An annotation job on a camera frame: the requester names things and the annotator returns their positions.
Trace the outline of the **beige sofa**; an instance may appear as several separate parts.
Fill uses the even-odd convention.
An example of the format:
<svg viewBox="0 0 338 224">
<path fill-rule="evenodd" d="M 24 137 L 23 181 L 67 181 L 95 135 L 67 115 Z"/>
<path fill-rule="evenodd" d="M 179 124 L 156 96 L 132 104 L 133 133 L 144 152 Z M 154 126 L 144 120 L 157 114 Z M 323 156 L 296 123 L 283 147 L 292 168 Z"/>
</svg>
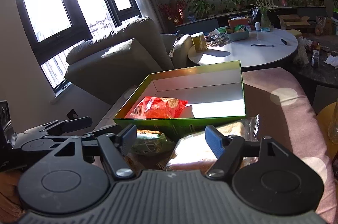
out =
<svg viewBox="0 0 338 224">
<path fill-rule="evenodd" d="M 190 35 L 162 34 L 151 18 L 142 17 L 72 49 L 66 58 L 65 78 L 114 105 L 149 74 L 185 68 L 191 47 Z"/>
</svg>

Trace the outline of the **glass mug with spoon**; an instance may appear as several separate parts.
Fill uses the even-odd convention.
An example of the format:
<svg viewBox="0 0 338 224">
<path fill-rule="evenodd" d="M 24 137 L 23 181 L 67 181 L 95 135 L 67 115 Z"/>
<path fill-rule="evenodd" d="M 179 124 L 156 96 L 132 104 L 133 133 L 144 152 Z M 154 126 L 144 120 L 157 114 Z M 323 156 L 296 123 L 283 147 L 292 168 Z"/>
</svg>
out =
<svg viewBox="0 0 338 224">
<path fill-rule="evenodd" d="M 328 127 L 328 137 L 332 143 L 335 145 L 338 144 L 338 124 L 337 124 L 337 119 L 338 119 L 338 113 L 337 113 L 337 103 L 335 105 L 335 109 L 333 110 L 333 115 L 331 122 L 329 123 Z"/>
</svg>

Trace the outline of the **small dark glass bottle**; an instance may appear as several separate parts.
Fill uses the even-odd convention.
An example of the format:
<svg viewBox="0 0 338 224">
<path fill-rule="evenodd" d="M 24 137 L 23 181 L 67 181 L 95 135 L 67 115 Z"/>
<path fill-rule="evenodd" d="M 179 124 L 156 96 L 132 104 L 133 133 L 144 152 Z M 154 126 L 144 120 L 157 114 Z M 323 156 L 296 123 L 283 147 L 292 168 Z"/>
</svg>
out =
<svg viewBox="0 0 338 224">
<path fill-rule="evenodd" d="M 319 57 L 320 52 L 318 50 L 313 50 L 312 51 L 312 57 L 311 57 L 311 66 L 313 68 L 317 68 L 319 66 Z"/>
</svg>

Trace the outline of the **green cardboard box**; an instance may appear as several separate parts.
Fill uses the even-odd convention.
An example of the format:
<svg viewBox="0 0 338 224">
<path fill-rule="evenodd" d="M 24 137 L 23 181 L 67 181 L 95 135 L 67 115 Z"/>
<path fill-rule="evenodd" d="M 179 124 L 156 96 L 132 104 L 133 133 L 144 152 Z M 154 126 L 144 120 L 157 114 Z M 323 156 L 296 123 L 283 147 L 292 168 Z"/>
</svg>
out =
<svg viewBox="0 0 338 224">
<path fill-rule="evenodd" d="M 175 119 L 131 119 L 129 116 L 146 96 L 186 100 Z M 163 132 L 173 141 L 203 131 L 207 125 L 221 126 L 246 117 L 240 61 L 181 68 L 149 74 L 114 116 L 126 127 Z"/>
</svg>

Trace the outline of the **green snack packet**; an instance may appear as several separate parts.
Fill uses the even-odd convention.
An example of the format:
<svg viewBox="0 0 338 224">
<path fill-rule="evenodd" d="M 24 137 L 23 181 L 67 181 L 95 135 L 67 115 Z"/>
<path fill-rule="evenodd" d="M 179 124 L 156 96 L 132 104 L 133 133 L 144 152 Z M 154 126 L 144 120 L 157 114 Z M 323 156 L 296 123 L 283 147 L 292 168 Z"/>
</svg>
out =
<svg viewBox="0 0 338 224">
<path fill-rule="evenodd" d="M 159 131 L 137 130 L 137 138 L 131 152 L 137 155 L 155 156 L 172 151 L 176 143 Z"/>
</svg>

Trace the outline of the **bread loaf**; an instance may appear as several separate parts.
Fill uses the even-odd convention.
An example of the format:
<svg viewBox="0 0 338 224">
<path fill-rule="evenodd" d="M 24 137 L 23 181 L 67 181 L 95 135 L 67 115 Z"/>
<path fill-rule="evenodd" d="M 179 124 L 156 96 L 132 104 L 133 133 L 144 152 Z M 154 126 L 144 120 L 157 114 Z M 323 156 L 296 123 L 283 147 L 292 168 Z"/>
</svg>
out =
<svg viewBox="0 0 338 224">
<path fill-rule="evenodd" d="M 246 141 L 258 141 L 259 115 L 241 119 L 216 128 L 224 136 L 236 135 Z M 200 131 L 181 138 L 165 166 L 167 171 L 207 170 L 217 161 L 212 149 L 206 142 L 205 132 Z"/>
</svg>

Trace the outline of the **red crinkled snack bag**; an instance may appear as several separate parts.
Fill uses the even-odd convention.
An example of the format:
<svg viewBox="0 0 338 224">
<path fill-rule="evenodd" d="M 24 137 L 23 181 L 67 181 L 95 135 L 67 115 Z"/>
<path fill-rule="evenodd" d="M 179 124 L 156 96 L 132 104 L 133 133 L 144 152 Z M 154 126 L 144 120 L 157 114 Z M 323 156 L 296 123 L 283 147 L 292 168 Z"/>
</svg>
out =
<svg viewBox="0 0 338 224">
<path fill-rule="evenodd" d="M 128 115 L 130 119 L 175 119 L 180 117 L 188 101 L 172 97 L 146 96 Z"/>
</svg>

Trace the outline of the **round white coffee table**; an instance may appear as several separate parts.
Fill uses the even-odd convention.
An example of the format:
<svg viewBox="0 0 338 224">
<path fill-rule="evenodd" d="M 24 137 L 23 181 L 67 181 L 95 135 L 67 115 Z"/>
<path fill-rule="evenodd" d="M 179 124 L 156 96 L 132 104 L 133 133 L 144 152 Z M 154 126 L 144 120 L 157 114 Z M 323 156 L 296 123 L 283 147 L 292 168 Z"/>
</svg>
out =
<svg viewBox="0 0 338 224">
<path fill-rule="evenodd" d="M 275 47 L 252 47 L 251 44 L 270 44 Z M 228 61 L 241 62 L 243 68 L 258 68 L 279 63 L 293 56 L 297 50 L 297 38 L 288 31 L 273 28 L 270 32 L 251 31 L 246 40 L 215 46 L 204 52 L 196 52 L 192 46 L 188 58 L 198 65 L 218 64 Z"/>
</svg>

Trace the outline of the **dark tv console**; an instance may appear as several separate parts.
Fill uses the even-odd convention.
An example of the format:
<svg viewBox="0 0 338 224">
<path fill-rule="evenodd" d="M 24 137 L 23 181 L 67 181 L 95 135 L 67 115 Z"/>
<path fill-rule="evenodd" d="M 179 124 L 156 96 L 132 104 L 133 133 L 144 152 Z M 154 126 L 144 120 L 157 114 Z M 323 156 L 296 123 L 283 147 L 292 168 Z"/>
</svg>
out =
<svg viewBox="0 0 338 224">
<path fill-rule="evenodd" d="M 176 31 L 180 31 L 182 34 L 193 34 L 196 32 L 211 32 L 219 27 L 228 27 L 229 19 L 235 17 L 248 17 L 249 22 L 252 22 L 252 9 L 238 11 L 238 12 L 228 12 L 221 15 L 215 15 L 206 19 L 200 19 L 182 25 L 177 25 L 175 27 Z M 276 7 L 267 13 L 272 26 L 280 29 L 280 21 L 278 16 L 280 15 L 299 15 L 299 17 L 307 16 L 309 17 L 307 28 L 314 29 L 317 16 L 327 16 L 326 7 Z"/>
</svg>

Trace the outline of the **teal bowl of snacks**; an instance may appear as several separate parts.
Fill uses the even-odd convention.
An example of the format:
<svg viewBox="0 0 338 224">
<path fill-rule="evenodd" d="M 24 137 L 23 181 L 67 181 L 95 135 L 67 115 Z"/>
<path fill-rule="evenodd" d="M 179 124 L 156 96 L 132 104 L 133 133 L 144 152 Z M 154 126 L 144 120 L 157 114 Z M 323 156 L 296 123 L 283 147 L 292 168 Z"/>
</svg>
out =
<svg viewBox="0 0 338 224">
<path fill-rule="evenodd" d="M 249 31 L 245 25 L 236 25 L 233 28 L 226 29 L 230 41 L 246 40 L 249 37 Z"/>
</svg>

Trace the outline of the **black pen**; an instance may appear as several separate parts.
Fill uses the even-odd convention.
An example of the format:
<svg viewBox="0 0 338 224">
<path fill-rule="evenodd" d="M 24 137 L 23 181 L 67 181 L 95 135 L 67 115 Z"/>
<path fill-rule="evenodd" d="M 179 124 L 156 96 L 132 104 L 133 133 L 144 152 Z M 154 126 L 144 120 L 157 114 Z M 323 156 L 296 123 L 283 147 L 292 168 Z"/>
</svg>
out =
<svg viewBox="0 0 338 224">
<path fill-rule="evenodd" d="M 274 45 L 270 45 L 270 44 L 251 44 L 252 47 L 272 47 L 274 48 Z"/>
</svg>

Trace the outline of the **white crumpled tissue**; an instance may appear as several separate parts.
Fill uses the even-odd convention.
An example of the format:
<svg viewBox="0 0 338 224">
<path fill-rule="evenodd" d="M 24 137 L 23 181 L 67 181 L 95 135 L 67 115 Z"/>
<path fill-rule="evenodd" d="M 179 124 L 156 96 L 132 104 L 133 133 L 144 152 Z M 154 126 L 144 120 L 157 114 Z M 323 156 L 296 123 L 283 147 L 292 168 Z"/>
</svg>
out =
<svg viewBox="0 0 338 224">
<path fill-rule="evenodd" d="M 325 64 L 329 64 L 333 66 L 335 69 L 338 68 L 338 57 L 337 56 L 329 55 L 324 62 Z"/>
</svg>

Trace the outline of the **orange tissue box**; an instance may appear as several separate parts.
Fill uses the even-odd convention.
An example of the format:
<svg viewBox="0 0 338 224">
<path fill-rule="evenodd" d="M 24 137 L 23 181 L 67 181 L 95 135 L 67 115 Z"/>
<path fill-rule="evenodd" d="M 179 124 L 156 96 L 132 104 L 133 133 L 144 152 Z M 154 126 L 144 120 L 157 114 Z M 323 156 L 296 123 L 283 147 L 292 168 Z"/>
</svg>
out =
<svg viewBox="0 0 338 224">
<path fill-rule="evenodd" d="M 235 28 L 238 25 L 249 25 L 249 18 L 244 16 L 234 17 L 232 19 L 228 19 L 229 27 Z"/>
</svg>

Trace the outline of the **round dark marble table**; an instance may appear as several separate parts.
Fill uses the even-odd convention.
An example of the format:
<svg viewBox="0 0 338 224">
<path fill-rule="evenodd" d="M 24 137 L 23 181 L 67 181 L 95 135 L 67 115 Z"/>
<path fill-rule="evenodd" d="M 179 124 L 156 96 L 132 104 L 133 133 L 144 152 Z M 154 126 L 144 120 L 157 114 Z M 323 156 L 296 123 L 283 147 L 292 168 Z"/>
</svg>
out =
<svg viewBox="0 0 338 224">
<path fill-rule="evenodd" d="M 337 88 L 337 69 L 332 65 L 325 63 L 329 53 L 337 53 L 337 36 L 316 36 L 314 34 L 306 34 L 305 38 L 321 45 L 319 66 L 316 68 L 311 66 L 312 54 L 311 52 L 308 52 L 307 55 L 309 63 L 304 67 L 292 65 L 292 73 L 296 74 L 302 79 L 309 79 L 310 81 L 315 82 L 321 86 Z"/>
</svg>

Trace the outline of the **glass vase with plant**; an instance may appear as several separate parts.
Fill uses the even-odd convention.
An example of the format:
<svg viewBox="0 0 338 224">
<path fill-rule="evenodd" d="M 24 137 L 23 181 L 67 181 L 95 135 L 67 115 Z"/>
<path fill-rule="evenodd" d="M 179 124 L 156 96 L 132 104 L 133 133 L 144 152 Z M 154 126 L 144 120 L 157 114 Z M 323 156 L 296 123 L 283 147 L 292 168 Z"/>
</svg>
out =
<svg viewBox="0 0 338 224">
<path fill-rule="evenodd" d="M 253 23 L 255 24 L 260 19 L 260 26 L 262 28 L 271 28 L 271 21 L 267 15 L 271 11 L 274 3 L 272 0 L 255 0 L 255 10 L 253 13 Z"/>
</svg>

